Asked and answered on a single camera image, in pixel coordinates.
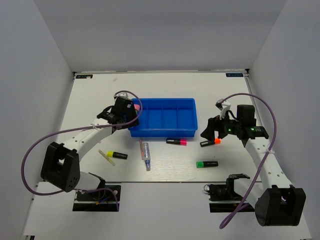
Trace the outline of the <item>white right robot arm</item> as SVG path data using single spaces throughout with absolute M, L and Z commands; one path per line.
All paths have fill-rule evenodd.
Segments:
M 203 189 L 213 202 L 244 201 L 254 209 L 261 226 L 298 226 L 306 201 L 302 188 L 296 188 L 286 177 L 275 154 L 269 149 L 269 135 L 257 125 L 253 105 L 237 106 L 236 115 L 228 102 L 217 103 L 220 114 L 208 119 L 201 146 L 214 144 L 228 135 L 236 136 L 243 144 L 259 171 L 261 184 L 251 187 L 252 180 L 244 173 L 231 174 L 224 184 L 207 184 Z

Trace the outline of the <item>yellow cap black highlighter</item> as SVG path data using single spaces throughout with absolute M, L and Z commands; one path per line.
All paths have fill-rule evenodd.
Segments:
M 126 160 L 128 158 L 128 155 L 125 153 L 120 153 L 120 152 L 116 152 L 116 151 L 108 151 L 106 153 L 106 155 L 109 158 L 116 158 L 116 159 L 123 159 Z

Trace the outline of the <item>orange cap black highlighter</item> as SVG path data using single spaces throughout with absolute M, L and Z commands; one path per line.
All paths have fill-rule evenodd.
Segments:
M 213 141 L 210 140 L 206 140 L 206 141 L 202 141 L 200 142 L 200 146 L 203 147 L 209 147 L 209 146 L 213 146 L 213 145 L 217 145 L 220 144 L 221 140 L 219 138 L 215 138 Z

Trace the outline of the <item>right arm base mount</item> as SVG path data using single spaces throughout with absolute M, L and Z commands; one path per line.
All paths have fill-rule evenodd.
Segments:
M 242 196 L 235 192 L 235 180 L 249 180 L 246 174 L 231 174 L 224 184 L 206 184 L 203 190 L 209 195 L 210 213 L 232 213 L 242 200 Z

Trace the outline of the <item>crayon bottle pink cap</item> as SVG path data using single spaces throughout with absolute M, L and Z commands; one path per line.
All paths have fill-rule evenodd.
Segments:
M 135 105 L 134 105 L 134 109 L 135 109 L 136 111 L 139 111 L 139 110 L 141 109 L 141 107 L 140 107 L 140 105 L 135 104 Z

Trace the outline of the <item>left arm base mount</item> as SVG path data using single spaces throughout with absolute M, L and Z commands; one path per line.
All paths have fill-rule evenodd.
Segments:
M 120 206 L 122 186 L 119 184 L 105 185 L 113 191 L 114 195 L 103 190 L 92 193 L 82 193 L 77 191 L 74 197 L 73 212 L 118 212 L 117 207 Z

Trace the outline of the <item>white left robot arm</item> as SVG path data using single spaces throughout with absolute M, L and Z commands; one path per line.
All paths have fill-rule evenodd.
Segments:
M 99 113 L 88 129 L 65 142 L 52 142 L 47 147 L 40 177 L 66 193 L 81 190 L 88 191 L 96 200 L 103 198 L 106 193 L 105 180 L 93 173 L 81 171 L 80 162 L 95 145 L 116 130 L 138 124 L 133 100 L 117 96 L 114 105 Z

